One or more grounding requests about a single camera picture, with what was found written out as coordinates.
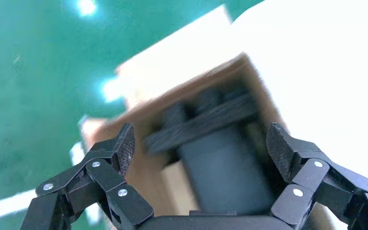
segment cardboard box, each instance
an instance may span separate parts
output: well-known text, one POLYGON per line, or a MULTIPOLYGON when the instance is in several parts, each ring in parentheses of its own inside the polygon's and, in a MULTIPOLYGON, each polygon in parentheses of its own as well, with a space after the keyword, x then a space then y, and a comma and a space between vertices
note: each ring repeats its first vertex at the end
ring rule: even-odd
MULTIPOLYGON (((176 215, 177 203, 172 198, 170 188, 166 187, 162 171, 170 162, 167 153, 149 157, 143 140, 161 124, 161 114, 169 106, 179 101, 193 103, 195 96, 208 88, 230 91, 238 86, 246 86, 255 98, 259 110, 260 126, 266 127, 270 122, 282 122, 268 93, 261 84, 258 74, 245 54, 196 76, 191 80, 174 87, 159 97, 139 104, 122 116, 106 121, 86 140, 87 148, 93 143, 114 137, 122 125, 132 122, 135 125, 136 152, 127 173, 127 182, 152 205, 155 216, 176 215)), ((265 141, 265 133, 259 135, 258 141, 265 141)))

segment white surface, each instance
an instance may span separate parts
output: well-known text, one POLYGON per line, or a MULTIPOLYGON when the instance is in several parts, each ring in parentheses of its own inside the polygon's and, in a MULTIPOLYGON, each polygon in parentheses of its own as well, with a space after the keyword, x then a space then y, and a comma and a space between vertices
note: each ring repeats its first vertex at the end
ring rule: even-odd
POLYGON ((266 0, 232 28, 291 135, 368 177, 368 1, 266 0))
POLYGON ((232 43, 231 23, 225 6, 219 6, 120 65, 119 81, 124 87, 135 87, 130 94, 124 92, 127 108, 239 54, 241 50, 232 43))
POLYGON ((34 189, 0 200, 0 217, 27 209, 33 198, 34 189))

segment green cutting mat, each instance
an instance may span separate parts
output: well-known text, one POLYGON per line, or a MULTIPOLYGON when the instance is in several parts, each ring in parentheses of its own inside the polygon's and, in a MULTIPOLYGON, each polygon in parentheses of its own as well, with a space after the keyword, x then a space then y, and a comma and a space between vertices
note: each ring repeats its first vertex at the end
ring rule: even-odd
MULTIPOLYGON (((87 17, 77 2, 0 0, 0 199, 71 167, 83 115, 125 110, 101 91, 118 64, 223 3, 236 18, 261 1, 97 0, 87 17)), ((0 218, 0 230, 19 229, 24 215, 0 218)), ((85 215, 73 226, 104 228, 85 215)))

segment brown cardboard box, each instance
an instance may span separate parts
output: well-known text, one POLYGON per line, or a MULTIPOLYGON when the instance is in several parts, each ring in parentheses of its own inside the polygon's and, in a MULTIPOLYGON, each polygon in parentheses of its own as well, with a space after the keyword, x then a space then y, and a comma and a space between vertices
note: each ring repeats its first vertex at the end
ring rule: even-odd
MULTIPOLYGON (((239 85, 246 86, 255 98, 262 127, 266 127, 270 122, 282 122, 268 93, 260 83, 256 70, 248 57, 242 53, 159 97, 138 104, 122 116, 105 122, 90 139, 86 139, 87 148, 97 141, 114 137, 124 123, 134 123, 136 153, 126 176, 127 182, 132 184, 152 205, 155 216, 175 215, 176 206, 179 204, 173 201, 172 193, 169 192, 162 177, 162 171, 169 162, 170 156, 166 153, 153 157, 147 156, 143 139, 155 131, 155 127, 161 123, 160 117, 163 110, 174 103, 178 101, 191 103, 198 93, 208 88, 229 91, 239 85)), ((264 141, 265 133, 262 133, 260 138, 264 141)))

